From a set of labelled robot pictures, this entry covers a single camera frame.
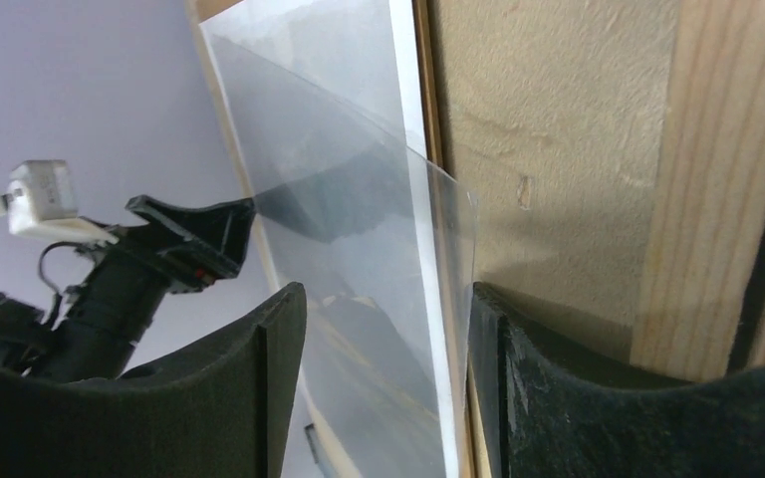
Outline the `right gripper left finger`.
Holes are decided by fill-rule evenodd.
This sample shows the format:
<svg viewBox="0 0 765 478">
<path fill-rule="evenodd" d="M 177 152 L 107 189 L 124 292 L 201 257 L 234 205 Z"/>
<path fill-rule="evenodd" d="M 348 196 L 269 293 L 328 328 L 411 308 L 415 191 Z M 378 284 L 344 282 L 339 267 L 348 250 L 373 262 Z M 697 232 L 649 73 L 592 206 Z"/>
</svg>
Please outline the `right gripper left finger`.
<svg viewBox="0 0 765 478">
<path fill-rule="evenodd" d="M 307 325 L 293 282 L 117 379 L 0 368 L 0 477 L 277 477 Z"/>
</svg>

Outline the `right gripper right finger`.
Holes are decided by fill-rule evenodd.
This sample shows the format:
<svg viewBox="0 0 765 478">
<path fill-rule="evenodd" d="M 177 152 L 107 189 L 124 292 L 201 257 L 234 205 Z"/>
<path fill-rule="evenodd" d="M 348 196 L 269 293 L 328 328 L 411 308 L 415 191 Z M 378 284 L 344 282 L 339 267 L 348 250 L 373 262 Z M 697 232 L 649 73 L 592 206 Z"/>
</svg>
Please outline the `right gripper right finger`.
<svg viewBox="0 0 765 478">
<path fill-rule="evenodd" d="M 709 382 L 596 353 L 473 287 L 470 360 L 496 477 L 765 477 L 765 366 Z"/>
</svg>

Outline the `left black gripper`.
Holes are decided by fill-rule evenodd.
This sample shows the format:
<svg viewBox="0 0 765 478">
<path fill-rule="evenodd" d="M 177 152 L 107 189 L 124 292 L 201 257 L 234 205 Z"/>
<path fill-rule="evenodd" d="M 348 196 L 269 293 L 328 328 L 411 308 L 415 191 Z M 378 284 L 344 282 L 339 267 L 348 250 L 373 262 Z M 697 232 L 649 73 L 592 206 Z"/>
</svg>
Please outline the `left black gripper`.
<svg viewBox="0 0 765 478">
<path fill-rule="evenodd" d="M 253 199 L 183 208 L 140 195 L 126 209 L 144 222 L 103 225 L 113 243 L 67 242 L 93 268 L 78 285 L 51 284 L 50 311 L 0 293 L 1 369 L 60 383 L 116 378 L 166 295 L 200 293 L 240 273 Z"/>
</svg>

